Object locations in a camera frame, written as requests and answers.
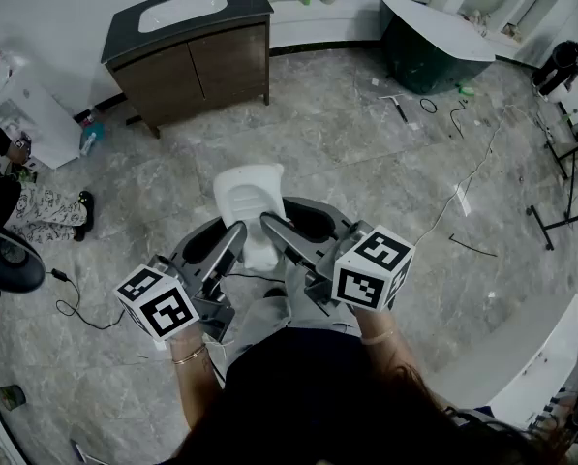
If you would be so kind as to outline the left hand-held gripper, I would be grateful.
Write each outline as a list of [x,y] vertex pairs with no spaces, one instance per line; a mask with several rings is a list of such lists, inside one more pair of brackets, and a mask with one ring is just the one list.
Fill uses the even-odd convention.
[[[199,226],[172,252],[139,265],[114,288],[116,298],[144,332],[166,341],[194,323],[213,340],[223,340],[235,315],[219,282],[232,270],[247,239],[246,225],[228,229],[221,217]],[[199,271],[179,267],[202,266]]]

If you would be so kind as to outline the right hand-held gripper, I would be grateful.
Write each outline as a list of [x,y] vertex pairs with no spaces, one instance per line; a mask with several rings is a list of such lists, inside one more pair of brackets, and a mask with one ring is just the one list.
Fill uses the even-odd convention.
[[[319,304],[338,301],[375,312],[392,307],[409,274],[412,244],[383,226],[353,223],[326,203],[305,198],[283,198],[283,203],[289,222],[268,212],[259,221],[287,258],[315,268],[307,276],[306,296]],[[319,249],[329,247],[325,254]]]

